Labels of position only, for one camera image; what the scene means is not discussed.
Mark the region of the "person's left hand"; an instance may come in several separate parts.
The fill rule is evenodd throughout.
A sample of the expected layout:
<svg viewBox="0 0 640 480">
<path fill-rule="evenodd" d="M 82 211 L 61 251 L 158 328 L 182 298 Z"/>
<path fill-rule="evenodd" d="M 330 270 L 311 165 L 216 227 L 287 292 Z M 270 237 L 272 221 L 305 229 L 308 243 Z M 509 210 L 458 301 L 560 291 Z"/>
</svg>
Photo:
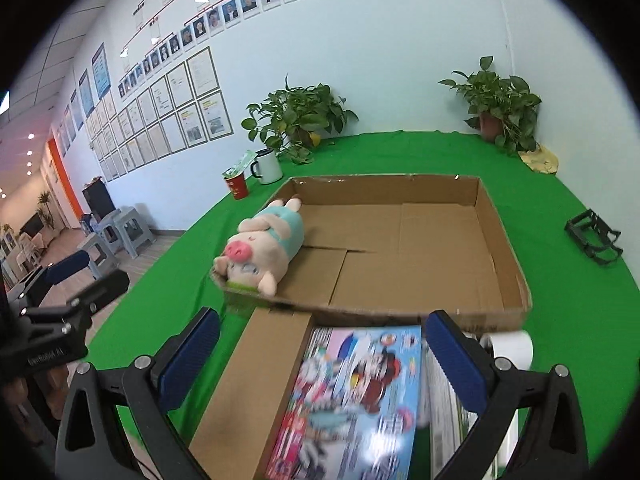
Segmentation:
<svg viewBox="0 0 640 480">
<path fill-rule="evenodd" d="M 34 377 L 17 377 L 1 386 L 1 442 L 14 448 L 52 451 L 67 398 L 68 366 L 50 368 Z"/>
</svg>

